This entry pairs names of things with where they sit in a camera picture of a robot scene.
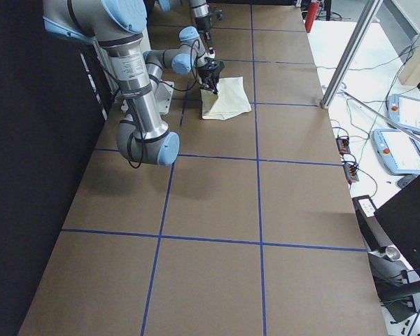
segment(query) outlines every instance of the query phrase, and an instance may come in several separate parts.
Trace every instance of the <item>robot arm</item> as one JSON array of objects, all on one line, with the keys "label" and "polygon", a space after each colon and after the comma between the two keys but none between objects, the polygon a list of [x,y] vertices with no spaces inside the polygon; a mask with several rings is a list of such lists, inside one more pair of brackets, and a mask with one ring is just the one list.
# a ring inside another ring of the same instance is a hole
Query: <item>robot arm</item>
[{"label": "robot arm", "polygon": [[[158,0],[160,8],[163,11],[169,11],[172,6],[175,6],[177,0]],[[219,20],[223,19],[222,10],[210,11],[206,0],[189,0],[190,10],[194,16],[197,30],[204,37],[205,43],[209,48],[209,54],[214,55],[213,42],[211,40],[210,28],[213,27],[213,16]]]},{"label": "robot arm", "polygon": [[223,64],[213,67],[217,61],[207,60],[196,30],[189,27],[195,34],[184,35],[187,38],[177,50],[145,54],[149,57],[148,72],[140,49],[146,27],[142,0],[44,0],[43,9],[45,29],[51,34],[81,43],[92,43],[96,37],[107,51],[129,105],[129,113],[118,127],[121,154],[132,162],[171,165],[179,152],[179,136],[168,130],[154,97],[163,69],[171,67],[186,74],[195,66],[202,84],[215,92],[223,68]]}]

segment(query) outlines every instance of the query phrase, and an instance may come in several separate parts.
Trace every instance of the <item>blue tape line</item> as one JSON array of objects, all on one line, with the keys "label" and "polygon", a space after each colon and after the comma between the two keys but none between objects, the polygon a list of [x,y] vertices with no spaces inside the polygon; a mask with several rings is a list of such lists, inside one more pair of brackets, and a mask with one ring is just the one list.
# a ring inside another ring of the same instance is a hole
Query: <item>blue tape line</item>
[{"label": "blue tape line", "polygon": [[227,244],[244,244],[244,245],[261,245],[258,241],[248,240],[231,240],[231,239],[219,239],[219,238],[201,238],[201,237],[185,237],[185,236],[162,236],[163,239],[173,240],[188,240],[194,242],[211,242],[211,243],[227,243]]},{"label": "blue tape line", "polygon": [[258,232],[260,235],[260,271],[261,271],[261,303],[262,303],[262,321],[263,336],[267,336],[267,318],[266,318],[266,285],[265,285],[265,257],[263,251],[263,218],[261,208],[261,181],[260,181],[260,150],[258,145],[258,114],[257,114],[257,89],[255,73],[255,38],[253,33],[253,10],[251,9],[251,40],[252,40],[252,72],[253,72],[253,107],[255,113],[255,154],[257,164],[257,200],[258,200]]},{"label": "blue tape line", "polygon": [[185,107],[187,105],[187,98],[188,98],[188,88],[189,88],[189,84],[190,82],[187,82],[187,88],[185,89],[185,98],[183,100],[183,104],[182,104],[182,113],[181,113],[181,121],[179,121],[179,128],[182,127],[182,123],[183,123],[183,116],[185,115]]},{"label": "blue tape line", "polygon": [[307,33],[305,30],[294,30],[294,29],[254,29],[259,32],[288,32],[288,33]]},{"label": "blue tape line", "polygon": [[151,293],[153,292],[155,269],[157,268],[157,261],[158,261],[158,258],[159,258],[160,242],[162,241],[163,225],[165,224],[165,216],[167,215],[169,192],[171,190],[173,174],[174,174],[174,163],[171,166],[171,171],[169,173],[167,195],[165,196],[165,203],[164,203],[164,206],[163,206],[162,222],[160,223],[159,235],[158,235],[158,238],[157,238],[157,246],[155,248],[153,270],[151,272],[151,278],[150,278],[150,281],[149,281],[148,296],[146,297],[145,313],[143,315],[143,323],[141,325],[140,336],[144,336],[144,334],[145,334],[146,320],[148,318],[149,304],[151,302]]},{"label": "blue tape line", "polygon": [[256,161],[248,157],[230,157],[230,156],[210,156],[210,155],[196,155],[196,154],[178,154],[185,158],[205,158],[205,159],[221,159],[221,160],[243,160],[243,161]]},{"label": "blue tape line", "polygon": [[300,245],[300,244],[283,244],[283,243],[263,243],[264,246],[291,247],[294,249],[312,249],[312,250],[331,250],[331,251],[348,251],[348,252],[367,252],[365,248],[351,247],[335,247],[335,246],[317,246],[317,245]]},{"label": "blue tape line", "polygon": [[[118,149],[106,149],[106,148],[96,148],[95,151],[104,151],[104,152],[118,152]],[[305,161],[292,161],[292,160],[275,160],[275,159],[254,159],[250,157],[230,157],[230,156],[212,156],[212,155],[198,155],[198,154],[182,154],[179,153],[177,156],[183,158],[203,158],[203,159],[220,159],[220,160],[241,160],[241,161],[259,161],[259,162],[274,162],[274,163],[292,163],[297,165],[316,165],[316,166],[332,166],[332,167],[341,167],[341,163],[326,163],[326,162],[305,162]]]},{"label": "blue tape line", "polygon": [[224,62],[257,62],[257,63],[270,63],[270,61],[253,61],[252,59],[230,59],[230,58],[223,58],[220,61]]},{"label": "blue tape line", "polygon": [[304,63],[304,62],[282,62],[282,61],[276,61],[277,64],[299,64],[299,65],[315,65],[315,63]]},{"label": "blue tape line", "polygon": [[220,239],[220,238],[203,238],[203,237],[187,237],[187,236],[172,236],[172,235],[158,235],[148,233],[136,233],[136,232],[119,232],[119,231],[103,231],[103,230],[86,230],[86,229],[61,229],[62,232],[73,232],[73,233],[89,233],[93,235],[111,235],[111,236],[131,236],[131,237],[143,237],[143,238],[162,238],[172,240],[190,240],[194,242],[213,242],[213,243],[226,243],[226,244],[243,244],[243,245],[254,245],[254,246],[276,246],[276,247],[288,247],[295,249],[314,249],[314,250],[332,250],[332,251],[350,251],[350,252],[367,252],[364,248],[352,248],[352,247],[336,247],[336,246],[317,246],[317,245],[304,245],[304,244],[287,244],[287,243],[274,243],[274,242],[263,242],[249,241],[249,240],[233,240],[233,239]]},{"label": "blue tape line", "polygon": [[294,103],[258,103],[258,102],[256,102],[255,104],[257,104],[257,105],[277,105],[277,106],[319,107],[318,105],[315,105],[315,104],[294,104]]},{"label": "blue tape line", "polygon": [[269,160],[269,159],[259,159],[259,161],[261,161],[261,162],[275,162],[275,163],[295,163],[297,165],[316,165],[316,166],[342,167],[342,163],[323,163],[323,162],[305,162],[305,161]]},{"label": "blue tape line", "polygon": [[100,152],[118,152],[118,149],[113,149],[113,148],[95,148],[94,151],[100,151]]},{"label": "blue tape line", "polygon": [[119,232],[119,231],[101,231],[101,230],[85,230],[85,229],[61,229],[62,232],[76,232],[76,233],[93,233],[95,235],[113,235],[113,236],[131,236],[144,238],[158,238],[157,234],[135,233],[135,232]]}]

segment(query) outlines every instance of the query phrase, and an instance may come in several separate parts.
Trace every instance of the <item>gray floor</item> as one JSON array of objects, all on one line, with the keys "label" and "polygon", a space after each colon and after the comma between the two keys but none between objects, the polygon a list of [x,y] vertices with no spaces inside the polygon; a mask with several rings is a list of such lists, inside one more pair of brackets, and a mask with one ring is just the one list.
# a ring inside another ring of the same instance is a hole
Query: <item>gray floor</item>
[{"label": "gray floor", "polygon": [[[332,11],[339,13],[344,21],[357,22],[366,3],[367,0],[332,0]],[[405,25],[402,27],[399,23],[401,20],[397,19],[391,10],[385,1],[378,10],[377,19],[399,53],[411,43],[414,32]]]},{"label": "gray floor", "polygon": [[[367,1],[332,0],[332,12],[339,13],[343,21],[357,22]],[[389,0],[384,0],[378,10],[377,20],[397,53],[409,46],[417,34]]]}]

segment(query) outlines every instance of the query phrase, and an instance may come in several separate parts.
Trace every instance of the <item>black monitor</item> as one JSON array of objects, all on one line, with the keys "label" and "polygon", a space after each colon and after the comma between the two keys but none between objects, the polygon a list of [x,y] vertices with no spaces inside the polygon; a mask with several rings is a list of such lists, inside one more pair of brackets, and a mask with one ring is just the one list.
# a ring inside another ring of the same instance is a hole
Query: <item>black monitor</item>
[{"label": "black monitor", "polygon": [[420,175],[376,210],[375,217],[420,276]]}]

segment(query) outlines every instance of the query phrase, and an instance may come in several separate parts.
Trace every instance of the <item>metal pole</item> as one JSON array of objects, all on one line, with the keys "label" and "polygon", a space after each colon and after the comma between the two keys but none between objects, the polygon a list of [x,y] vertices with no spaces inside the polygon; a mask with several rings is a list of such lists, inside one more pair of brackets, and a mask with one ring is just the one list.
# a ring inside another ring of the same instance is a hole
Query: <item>metal pole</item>
[{"label": "metal pole", "polygon": [[331,78],[330,84],[322,98],[321,108],[328,109],[331,102],[335,98],[337,89],[339,88],[342,80],[350,67],[351,61],[355,57],[361,42],[364,39],[365,33],[367,32],[370,24],[373,21],[373,17],[377,13],[383,0],[369,0],[361,13],[358,23],[356,24],[355,30],[351,35],[350,41],[345,48],[344,54],[342,54],[341,60],[337,65],[336,71]]}]

